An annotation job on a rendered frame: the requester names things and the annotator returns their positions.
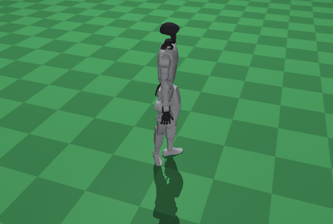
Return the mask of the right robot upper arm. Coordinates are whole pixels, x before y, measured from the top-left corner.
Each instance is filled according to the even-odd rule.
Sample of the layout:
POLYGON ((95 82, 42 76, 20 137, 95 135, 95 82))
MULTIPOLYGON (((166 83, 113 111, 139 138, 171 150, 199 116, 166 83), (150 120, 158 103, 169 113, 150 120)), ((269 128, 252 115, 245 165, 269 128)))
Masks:
POLYGON ((161 86, 163 84, 167 84, 169 87, 169 90, 172 88, 172 83, 170 81, 168 81, 170 65, 171 65, 170 55, 162 54, 162 56, 159 59, 161 86))

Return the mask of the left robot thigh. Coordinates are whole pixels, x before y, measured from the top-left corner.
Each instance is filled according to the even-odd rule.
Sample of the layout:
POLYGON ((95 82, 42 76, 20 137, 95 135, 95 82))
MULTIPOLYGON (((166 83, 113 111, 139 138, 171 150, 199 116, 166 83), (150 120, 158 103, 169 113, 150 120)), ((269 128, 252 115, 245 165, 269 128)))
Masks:
POLYGON ((174 120, 171 119, 170 124, 168 121, 167 127, 169 127, 169 128, 172 128, 175 126, 179 113, 180 113, 180 109, 181 109, 181 97, 180 97, 180 92, 179 92, 178 86, 176 86, 176 85, 173 85, 173 86, 174 86, 174 93, 173 93, 171 100, 169 100, 169 102, 170 102, 171 116, 174 118, 174 120))

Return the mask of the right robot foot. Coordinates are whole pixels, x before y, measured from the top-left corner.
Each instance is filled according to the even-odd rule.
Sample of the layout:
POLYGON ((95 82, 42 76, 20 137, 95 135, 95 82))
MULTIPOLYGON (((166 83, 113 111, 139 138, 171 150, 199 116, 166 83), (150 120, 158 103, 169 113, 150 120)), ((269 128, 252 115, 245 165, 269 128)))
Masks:
POLYGON ((154 162, 157 166, 161 166, 162 165, 162 159, 161 159, 161 156, 160 154, 155 154, 155 150, 153 151, 153 159, 154 159, 154 162))

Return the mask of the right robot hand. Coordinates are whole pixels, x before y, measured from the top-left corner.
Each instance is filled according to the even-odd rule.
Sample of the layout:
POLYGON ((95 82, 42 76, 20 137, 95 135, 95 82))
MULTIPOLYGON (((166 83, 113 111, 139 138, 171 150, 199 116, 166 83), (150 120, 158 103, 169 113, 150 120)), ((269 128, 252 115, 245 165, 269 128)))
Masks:
POLYGON ((162 107, 162 113, 163 113, 163 115, 161 117, 161 125, 165 124, 165 121, 166 121, 166 125, 167 125, 168 121, 169 121, 169 124, 170 124, 171 123, 170 120, 171 119, 174 120, 174 118, 170 114, 170 107, 169 107, 169 111, 167 111, 167 112, 163 112, 163 107, 162 107), (163 123, 163 121, 164 121, 164 123, 163 123))

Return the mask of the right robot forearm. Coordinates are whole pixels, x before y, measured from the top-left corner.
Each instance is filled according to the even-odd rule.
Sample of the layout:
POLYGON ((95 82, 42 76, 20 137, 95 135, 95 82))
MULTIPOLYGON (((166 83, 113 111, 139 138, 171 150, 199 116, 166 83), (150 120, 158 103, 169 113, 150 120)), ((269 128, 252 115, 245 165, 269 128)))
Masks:
POLYGON ((162 106, 163 106, 163 112, 169 111, 169 105, 170 105, 170 91, 167 84, 163 84, 161 87, 161 96, 162 96, 162 106))

